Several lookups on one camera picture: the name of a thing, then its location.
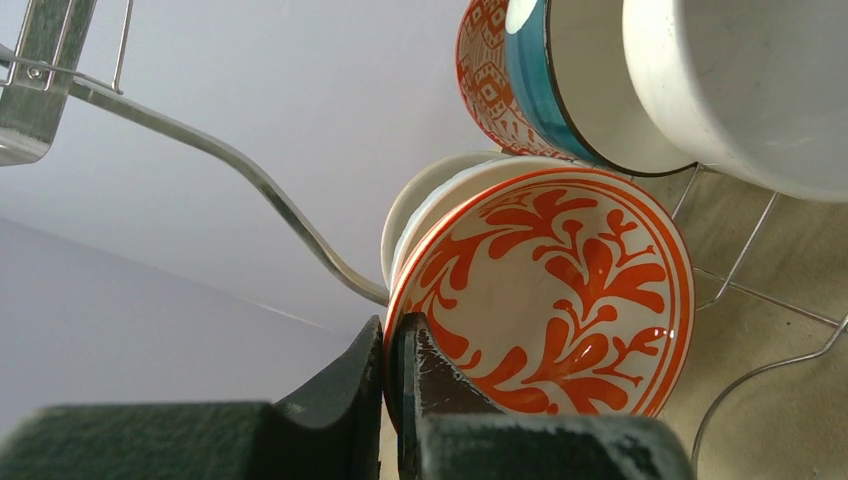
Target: dishware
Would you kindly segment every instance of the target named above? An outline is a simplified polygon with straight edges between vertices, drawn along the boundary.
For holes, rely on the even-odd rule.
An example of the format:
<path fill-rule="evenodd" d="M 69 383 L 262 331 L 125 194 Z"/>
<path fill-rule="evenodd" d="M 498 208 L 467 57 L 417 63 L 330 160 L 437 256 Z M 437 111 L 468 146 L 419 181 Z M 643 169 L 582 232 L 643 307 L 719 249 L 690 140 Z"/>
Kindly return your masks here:
<path fill-rule="evenodd" d="M 456 40 L 459 92 L 477 126 L 508 152 L 572 159 L 539 137 L 515 102 L 504 63 L 507 0 L 472 0 Z"/>
<path fill-rule="evenodd" d="M 422 312 L 442 352 L 507 412 L 653 416 L 694 309 L 689 256 L 655 200 L 607 172 L 551 169 L 489 188 L 428 232 L 392 292 L 384 346 Z"/>
<path fill-rule="evenodd" d="M 403 229 L 409 222 L 410 216 L 418 209 L 430 193 L 443 183 L 447 182 L 457 173 L 468 167 L 496 158 L 507 158 L 509 155 L 493 152 L 479 151 L 467 152 L 443 158 L 431 164 L 418 173 L 403 190 L 400 191 L 386 216 L 383 225 L 383 234 L 380 238 L 380 267 L 383 273 L 383 281 L 386 286 L 391 284 L 391 266 L 394 258 L 395 247 L 403 233 Z"/>
<path fill-rule="evenodd" d="M 670 142 L 639 102 L 621 9 L 622 0 L 512 0 L 504 40 L 509 82 L 551 145 L 630 175 L 671 174 L 696 158 Z"/>
<path fill-rule="evenodd" d="M 846 15 L 836 0 L 627 0 L 627 65 L 654 122 L 704 164 L 845 202 Z"/>
<path fill-rule="evenodd" d="M 433 190 L 409 217 L 409 221 L 395 247 L 391 263 L 389 291 L 395 287 L 395 280 L 409 252 L 424 237 L 427 231 L 440 218 L 465 200 L 487 188 L 525 173 L 562 167 L 564 162 L 549 157 L 509 157 L 496 158 L 467 168 Z"/>

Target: screw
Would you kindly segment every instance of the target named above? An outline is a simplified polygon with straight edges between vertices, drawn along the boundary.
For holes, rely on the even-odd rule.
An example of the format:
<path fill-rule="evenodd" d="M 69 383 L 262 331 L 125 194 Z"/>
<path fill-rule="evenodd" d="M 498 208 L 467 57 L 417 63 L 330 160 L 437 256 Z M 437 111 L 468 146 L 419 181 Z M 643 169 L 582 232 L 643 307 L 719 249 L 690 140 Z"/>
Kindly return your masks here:
<path fill-rule="evenodd" d="M 38 80 L 43 74 L 44 72 L 42 72 L 39 68 L 29 67 L 27 69 L 27 76 L 32 80 Z"/>

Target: blue bowl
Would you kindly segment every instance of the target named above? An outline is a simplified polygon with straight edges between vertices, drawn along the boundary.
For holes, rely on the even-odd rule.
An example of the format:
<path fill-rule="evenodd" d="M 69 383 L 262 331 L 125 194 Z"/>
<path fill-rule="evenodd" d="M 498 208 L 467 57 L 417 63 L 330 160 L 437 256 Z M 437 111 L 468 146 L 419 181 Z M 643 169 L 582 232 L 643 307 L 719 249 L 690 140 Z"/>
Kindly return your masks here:
<path fill-rule="evenodd" d="M 622 5 L 510 0 L 504 39 L 510 86 L 527 121 L 554 147 L 629 175 L 669 175 L 696 159 L 668 141 L 636 95 Z"/>

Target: white polka dot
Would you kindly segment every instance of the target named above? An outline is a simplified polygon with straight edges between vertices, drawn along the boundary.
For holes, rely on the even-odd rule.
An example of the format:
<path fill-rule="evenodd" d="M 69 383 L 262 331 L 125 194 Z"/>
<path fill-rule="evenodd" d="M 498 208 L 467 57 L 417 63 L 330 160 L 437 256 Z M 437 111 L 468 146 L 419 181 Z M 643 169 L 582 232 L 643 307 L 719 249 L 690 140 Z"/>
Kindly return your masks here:
<path fill-rule="evenodd" d="M 506 8 L 506 33 L 513 34 L 521 30 L 538 1 L 509 0 L 509 6 Z"/>

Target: dish rack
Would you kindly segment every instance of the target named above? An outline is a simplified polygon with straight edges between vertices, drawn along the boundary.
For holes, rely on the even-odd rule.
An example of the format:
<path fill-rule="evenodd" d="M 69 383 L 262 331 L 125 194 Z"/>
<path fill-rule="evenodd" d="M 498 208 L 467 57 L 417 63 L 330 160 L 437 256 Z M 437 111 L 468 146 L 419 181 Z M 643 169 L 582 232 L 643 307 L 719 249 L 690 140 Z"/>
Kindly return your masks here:
<path fill-rule="evenodd" d="M 259 165 L 233 146 L 123 96 L 120 81 L 133 0 L 126 2 L 112 79 L 104 82 L 76 69 L 95 5 L 96 0 L 29 0 L 17 46 L 11 50 L 0 45 L 0 65 L 8 68 L 5 80 L 0 79 L 0 88 L 3 89 L 3 95 L 0 96 L 0 165 L 32 163 L 44 156 L 55 136 L 67 98 L 77 98 L 194 147 L 229 165 L 271 204 L 338 280 L 360 296 L 385 306 L 389 298 L 387 289 L 366 279 L 345 263 L 283 189 Z M 579 160 L 573 163 L 586 168 L 602 168 Z M 712 173 L 714 172 L 702 165 L 693 168 L 685 189 L 672 209 L 672 218 L 677 218 L 681 208 L 691 197 L 692 187 L 698 179 Z M 768 203 L 726 274 L 694 267 L 702 276 L 720 283 L 718 291 L 712 298 L 700 302 L 697 311 L 714 306 L 728 291 L 734 290 L 799 317 L 828 325 L 833 328 L 833 333 L 818 350 L 751 370 L 730 383 L 715 398 L 701 419 L 695 435 L 691 454 L 695 472 L 710 419 L 733 390 L 746 381 L 776 368 L 825 355 L 836 343 L 840 333 L 848 329 L 848 315 L 843 318 L 823 315 L 763 293 L 738 280 L 740 267 L 756 247 L 763 227 L 779 198 L 780 194 L 771 193 Z"/>

